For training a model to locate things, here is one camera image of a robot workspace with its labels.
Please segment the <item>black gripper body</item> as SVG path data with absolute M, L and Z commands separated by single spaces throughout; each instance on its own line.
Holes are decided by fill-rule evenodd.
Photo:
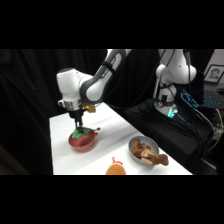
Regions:
M 71 118 L 73 118 L 75 121 L 80 121 L 82 119 L 82 116 L 83 116 L 83 110 L 79 109 L 79 110 L 76 110 L 76 111 L 70 111 L 69 116 Z

